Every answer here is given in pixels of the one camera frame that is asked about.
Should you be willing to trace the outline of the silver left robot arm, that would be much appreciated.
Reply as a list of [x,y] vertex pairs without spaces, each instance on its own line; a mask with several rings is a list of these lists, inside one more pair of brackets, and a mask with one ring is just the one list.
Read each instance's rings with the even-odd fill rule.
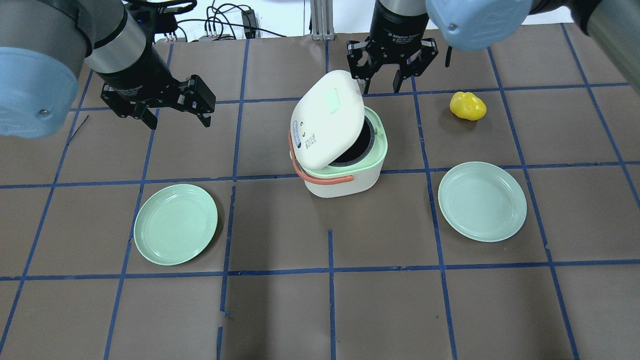
[[152,109],[198,117],[210,127],[216,96],[198,75],[174,78],[153,46],[156,19],[195,0],[3,0],[0,4],[0,132],[23,139],[61,130],[82,66],[103,80],[101,98],[151,130]]

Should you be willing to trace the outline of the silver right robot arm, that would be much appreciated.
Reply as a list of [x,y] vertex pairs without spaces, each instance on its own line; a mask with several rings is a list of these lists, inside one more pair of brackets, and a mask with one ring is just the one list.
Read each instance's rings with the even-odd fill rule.
[[369,85],[382,66],[396,64],[392,86],[398,92],[404,80],[421,76],[438,55],[435,40],[425,38],[428,21],[451,49],[479,51],[507,39],[526,17],[561,7],[638,91],[637,0],[377,0],[367,39],[346,45],[350,75]]

